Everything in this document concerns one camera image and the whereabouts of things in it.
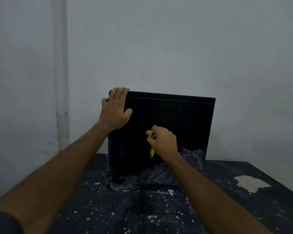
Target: dark table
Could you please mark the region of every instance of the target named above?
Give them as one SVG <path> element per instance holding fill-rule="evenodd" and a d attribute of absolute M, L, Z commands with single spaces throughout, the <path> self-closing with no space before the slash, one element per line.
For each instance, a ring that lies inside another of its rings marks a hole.
<path fill-rule="evenodd" d="M 247 162 L 206 160 L 204 175 L 273 233 L 293 233 L 293 192 Z M 234 177 L 247 175 L 271 187 L 249 193 Z M 106 157 L 97 154 L 48 231 L 74 233 L 207 233 L 182 191 L 113 191 Z"/>

